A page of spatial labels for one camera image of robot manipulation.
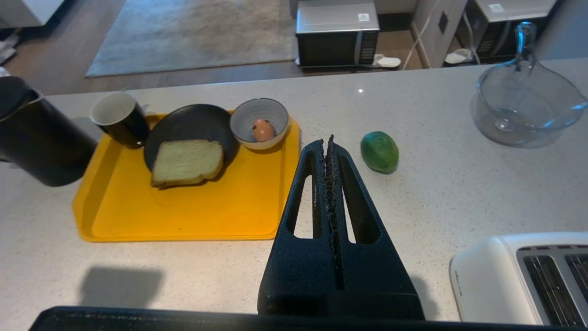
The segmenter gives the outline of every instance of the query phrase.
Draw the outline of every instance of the white speckled countertop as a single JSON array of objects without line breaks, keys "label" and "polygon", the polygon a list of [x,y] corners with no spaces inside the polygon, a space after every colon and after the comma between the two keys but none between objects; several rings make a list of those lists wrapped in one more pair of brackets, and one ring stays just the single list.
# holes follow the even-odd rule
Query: white speckled countertop
[{"label": "white speckled countertop", "polygon": [[[588,59],[547,62],[588,94]],[[233,108],[255,97],[282,102],[302,143],[332,133],[353,156],[419,292],[425,315],[459,320],[449,261],[486,236],[588,230],[588,120],[552,145],[504,147],[470,116],[485,67],[383,72],[131,91],[148,111],[193,103]],[[104,93],[49,97],[83,126]],[[370,171],[359,141],[389,133],[400,166]],[[0,163],[0,330],[24,330],[57,305],[256,312],[272,241],[87,243],[71,212],[79,182],[45,187]],[[308,206],[299,220],[310,222]]]}]

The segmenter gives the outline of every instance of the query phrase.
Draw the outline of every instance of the outlet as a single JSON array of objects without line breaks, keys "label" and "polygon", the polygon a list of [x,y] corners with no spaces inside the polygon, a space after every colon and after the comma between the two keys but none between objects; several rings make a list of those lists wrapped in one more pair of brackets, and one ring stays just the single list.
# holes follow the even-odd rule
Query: outlet
[{"label": "outlet", "polygon": [[445,29],[447,28],[448,22],[449,22],[449,19],[447,18],[447,14],[445,13],[445,11],[443,11],[441,13],[441,18],[439,19],[439,29],[441,29],[442,34],[445,33]]}]

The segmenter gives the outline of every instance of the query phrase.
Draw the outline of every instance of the yellow tray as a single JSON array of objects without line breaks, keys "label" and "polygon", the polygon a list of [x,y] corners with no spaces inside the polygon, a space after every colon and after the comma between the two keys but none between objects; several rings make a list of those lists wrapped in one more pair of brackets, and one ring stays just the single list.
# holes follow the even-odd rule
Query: yellow tray
[{"label": "yellow tray", "polygon": [[[152,115],[150,125],[164,115]],[[282,144],[254,152],[240,146],[222,176],[199,186],[152,188],[143,149],[101,139],[73,200],[87,241],[272,239],[300,154],[291,120]]]}]

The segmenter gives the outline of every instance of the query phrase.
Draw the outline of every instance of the toaster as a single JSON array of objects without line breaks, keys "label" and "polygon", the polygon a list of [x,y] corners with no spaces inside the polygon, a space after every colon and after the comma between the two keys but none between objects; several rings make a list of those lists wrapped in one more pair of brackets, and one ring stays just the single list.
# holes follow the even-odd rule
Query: toaster
[{"label": "toaster", "polygon": [[588,325],[588,232],[489,237],[449,271],[464,322]]}]

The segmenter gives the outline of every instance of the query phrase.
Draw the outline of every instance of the lime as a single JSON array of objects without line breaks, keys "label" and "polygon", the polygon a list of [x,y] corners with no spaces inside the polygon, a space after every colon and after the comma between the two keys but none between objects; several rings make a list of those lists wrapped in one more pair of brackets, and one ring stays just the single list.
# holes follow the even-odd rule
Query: lime
[{"label": "lime", "polygon": [[361,143],[362,158],[372,170],[391,174],[398,166],[399,151],[394,139],[381,131],[368,133]]}]

